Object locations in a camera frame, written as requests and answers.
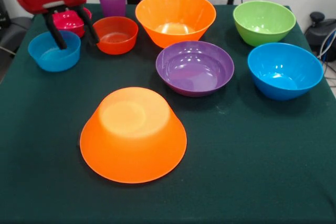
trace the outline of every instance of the green bowl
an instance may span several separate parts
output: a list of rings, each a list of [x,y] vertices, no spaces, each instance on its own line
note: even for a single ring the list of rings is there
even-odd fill
[[[296,19],[287,8],[270,1],[248,1],[234,12],[236,28],[251,46],[278,42],[294,27]]]

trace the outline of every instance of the orange bowl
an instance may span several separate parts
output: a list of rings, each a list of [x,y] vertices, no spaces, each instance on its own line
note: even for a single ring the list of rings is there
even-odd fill
[[[99,37],[98,48],[109,55],[130,51],[137,41],[138,25],[125,17],[107,17],[94,23]]]
[[[109,94],[84,126],[80,150],[96,173],[121,183],[169,173],[186,150],[186,133],[166,100],[145,88]]]
[[[215,21],[216,9],[208,0],[142,0],[135,15],[153,42],[166,48],[199,40]]]

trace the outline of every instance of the purple cup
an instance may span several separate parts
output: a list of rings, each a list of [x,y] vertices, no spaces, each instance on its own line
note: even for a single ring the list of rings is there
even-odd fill
[[[126,0],[99,0],[105,17],[125,16]]]
[[[156,70],[175,92],[202,97],[229,82],[234,63],[222,48],[203,41],[184,41],[163,49]]]

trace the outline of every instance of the plastic cup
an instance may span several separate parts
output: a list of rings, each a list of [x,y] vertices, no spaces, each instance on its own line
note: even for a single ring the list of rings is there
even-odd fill
[[[166,100],[138,87],[104,98],[80,136],[82,156],[92,170],[130,184],[169,173],[181,161],[186,145],[184,127]]]
[[[126,0],[99,0],[105,17],[125,16]]]

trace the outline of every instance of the table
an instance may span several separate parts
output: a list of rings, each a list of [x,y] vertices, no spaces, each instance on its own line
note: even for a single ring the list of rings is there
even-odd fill
[[[99,5],[87,5],[93,21]],[[135,20],[135,6],[127,16]],[[202,40],[235,63],[229,84],[203,98],[174,93],[155,71],[160,52],[139,26],[135,48],[108,56],[82,40],[72,69],[38,68],[27,46],[46,30],[37,16],[0,85],[0,223],[335,223],[336,102],[323,79],[288,102],[265,98],[247,68],[252,47],[237,33],[234,6],[216,6]],[[283,40],[308,49],[296,24]],[[126,185],[95,174],[78,136],[112,91],[139,86],[163,95],[185,126],[181,163],[156,181]]]

